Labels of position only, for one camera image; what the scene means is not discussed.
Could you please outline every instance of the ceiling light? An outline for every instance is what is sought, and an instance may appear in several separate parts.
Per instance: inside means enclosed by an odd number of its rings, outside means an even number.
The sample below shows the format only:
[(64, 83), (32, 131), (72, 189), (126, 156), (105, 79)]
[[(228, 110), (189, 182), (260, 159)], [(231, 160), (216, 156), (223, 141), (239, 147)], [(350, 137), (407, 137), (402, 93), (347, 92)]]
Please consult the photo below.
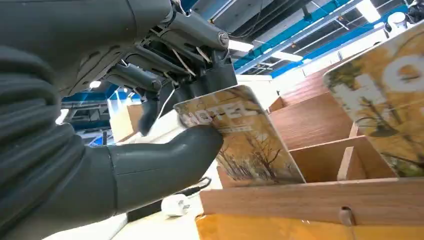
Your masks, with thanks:
[(253, 45), (241, 41), (234, 41), (230, 40), (228, 43), (228, 48), (232, 50), (242, 51), (242, 52), (249, 52), (251, 49), (253, 49)]
[(370, 23), (373, 23), (379, 20), (382, 16), (380, 16), (377, 8), (373, 5), (371, 0), (363, 0), (356, 5), (358, 11), (362, 14), (362, 16)]
[(101, 83), (102, 83), (101, 81), (92, 81), (92, 82), (90, 83), (90, 88), (91, 88), (91, 89), (98, 88), (98, 87), (100, 86), (100, 84), (101, 84)]
[[(269, 52), (271, 52), (271, 48), (268, 48), (266, 51), (264, 51), (264, 54), (267, 54)], [(281, 60), (289, 60), (292, 62), (298, 62), (300, 60), (303, 59), (302, 56), (299, 55), (295, 55), (295, 54), (290, 54), (290, 53), (285, 53), (282, 51), (276, 51), (273, 54), (271, 54), (271, 57), (276, 58), (276, 59), (281, 59)]]
[(66, 116), (69, 113), (69, 109), (61, 109), (60, 110), (60, 116), (56, 119), (56, 124), (61, 124), (64, 122)]

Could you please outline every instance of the wooden box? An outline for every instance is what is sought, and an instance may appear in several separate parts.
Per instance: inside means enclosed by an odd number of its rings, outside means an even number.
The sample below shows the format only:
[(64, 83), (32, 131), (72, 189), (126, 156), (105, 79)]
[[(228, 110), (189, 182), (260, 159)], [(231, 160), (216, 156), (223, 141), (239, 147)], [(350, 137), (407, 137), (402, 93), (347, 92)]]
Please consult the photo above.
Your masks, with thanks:
[(115, 143), (125, 141), (135, 135), (139, 129), (139, 119), (143, 114), (141, 104), (123, 106), (110, 119), (110, 127), (112, 128)]

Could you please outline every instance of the robotic arm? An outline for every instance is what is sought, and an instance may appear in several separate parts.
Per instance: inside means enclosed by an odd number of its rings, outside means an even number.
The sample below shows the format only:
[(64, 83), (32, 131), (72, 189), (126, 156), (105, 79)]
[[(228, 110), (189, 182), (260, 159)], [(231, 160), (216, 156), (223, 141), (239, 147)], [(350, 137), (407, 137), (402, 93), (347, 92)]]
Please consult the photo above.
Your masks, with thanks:
[(145, 134), (170, 90), (172, 106), (237, 84), (228, 35), (178, 6), (0, 2), (0, 239), (42, 239), (200, 179), (223, 143), (212, 127), (189, 128), (166, 144), (89, 148), (69, 124), (55, 124), (60, 98), (93, 80), (146, 96)]

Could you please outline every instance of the card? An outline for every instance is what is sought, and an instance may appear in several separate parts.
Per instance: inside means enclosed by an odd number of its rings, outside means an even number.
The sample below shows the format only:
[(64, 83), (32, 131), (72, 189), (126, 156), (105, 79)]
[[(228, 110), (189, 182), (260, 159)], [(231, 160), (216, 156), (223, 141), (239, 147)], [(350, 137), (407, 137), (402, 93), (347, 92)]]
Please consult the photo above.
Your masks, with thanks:
[(400, 177), (424, 176), (423, 56), (421, 23), (324, 76), (334, 98)]
[(174, 105), (186, 127), (212, 124), (224, 137), (216, 159), (238, 186), (304, 183), (252, 90), (237, 85)]

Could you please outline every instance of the ceiling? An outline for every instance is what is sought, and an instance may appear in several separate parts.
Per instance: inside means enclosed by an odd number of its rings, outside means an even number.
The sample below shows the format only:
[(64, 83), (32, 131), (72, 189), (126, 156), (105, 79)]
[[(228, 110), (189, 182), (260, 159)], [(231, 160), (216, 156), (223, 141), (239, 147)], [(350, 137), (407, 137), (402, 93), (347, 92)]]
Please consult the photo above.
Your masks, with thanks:
[[(350, 40), (373, 28), (355, 8), (358, 0), (181, 0), (204, 19), (227, 31), (231, 39), (252, 44), (249, 52), (231, 50), (236, 73), (272, 75), (302, 64), (281, 60), (266, 53), (278, 50), (307, 58), (331, 51), (340, 39)], [(385, 14), (405, 6), (403, 0), (371, 0), (384, 20)], [(86, 144), (109, 139), (109, 111), (106, 99), (116, 96), (117, 86), (102, 82), (100, 87), (63, 99), (70, 109), (65, 122), (71, 123)], [(126, 97), (122, 90), (118, 93)]]

